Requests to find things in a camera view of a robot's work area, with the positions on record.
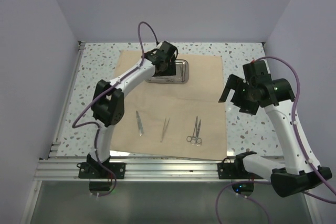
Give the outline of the steel surgical instrument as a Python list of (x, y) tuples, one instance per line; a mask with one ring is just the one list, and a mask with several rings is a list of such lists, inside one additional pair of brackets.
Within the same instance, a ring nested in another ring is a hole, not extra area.
[(168, 128), (169, 122), (170, 122), (170, 118), (165, 118), (165, 121), (164, 121), (164, 124), (163, 124), (163, 129), (162, 129), (162, 134), (161, 134), (161, 140), (160, 140), (161, 143), (164, 140), (164, 136), (165, 136), (166, 130)]

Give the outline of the steel scalpel handle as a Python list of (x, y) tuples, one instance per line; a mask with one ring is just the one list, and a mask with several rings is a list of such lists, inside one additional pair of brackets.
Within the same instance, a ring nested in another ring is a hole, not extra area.
[(138, 124), (138, 129), (139, 129), (139, 135), (142, 136), (144, 134), (143, 131), (143, 125), (142, 125), (142, 121), (141, 121), (141, 117), (138, 111), (136, 111), (136, 120), (137, 120), (137, 124)]

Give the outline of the steel surgical scissors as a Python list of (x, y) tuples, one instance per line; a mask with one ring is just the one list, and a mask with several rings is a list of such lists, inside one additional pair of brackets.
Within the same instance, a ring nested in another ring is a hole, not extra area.
[(196, 124), (196, 131), (194, 138), (192, 140), (192, 144), (198, 147), (202, 146), (202, 139), (200, 138), (200, 130), (201, 130), (201, 120), (199, 120), (198, 123)]

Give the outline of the steel forceps clamp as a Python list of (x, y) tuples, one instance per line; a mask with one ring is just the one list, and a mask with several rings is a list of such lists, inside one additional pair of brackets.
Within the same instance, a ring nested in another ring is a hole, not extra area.
[(196, 139), (197, 139), (197, 137), (196, 137), (197, 123), (198, 123), (198, 117), (196, 117), (196, 119), (195, 119), (193, 134), (187, 136), (187, 138), (186, 138), (187, 142), (190, 142), (190, 143), (193, 142), (193, 141), (196, 142)]

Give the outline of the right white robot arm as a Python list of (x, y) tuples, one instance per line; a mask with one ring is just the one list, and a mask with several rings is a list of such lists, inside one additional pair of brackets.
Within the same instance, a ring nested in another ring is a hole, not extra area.
[(219, 102), (226, 102), (233, 90), (230, 101), (240, 113), (256, 115), (259, 108), (264, 109), (276, 131), (285, 162), (277, 163), (249, 151), (236, 155), (232, 163), (218, 164), (218, 169), (238, 178), (257, 175), (266, 179), (280, 197), (306, 193), (321, 184), (334, 193), (328, 183), (332, 171), (314, 155), (297, 114), (300, 81), (296, 80), (297, 90), (293, 91), (287, 79), (274, 80), (264, 57), (243, 65), (243, 71), (243, 78), (229, 75)]

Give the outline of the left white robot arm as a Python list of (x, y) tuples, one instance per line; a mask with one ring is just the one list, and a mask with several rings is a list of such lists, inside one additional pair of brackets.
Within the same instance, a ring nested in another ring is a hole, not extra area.
[(100, 80), (95, 89), (93, 104), (90, 106), (93, 117), (99, 121), (93, 150), (87, 155), (90, 171), (97, 178), (113, 177), (109, 168), (109, 146), (113, 130), (124, 116), (126, 96), (143, 81), (156, 76), (176, 74), (178, 49), (164, 41), (157, 47), (145, 52), (141, 59), (122, 75), (110, 80)]

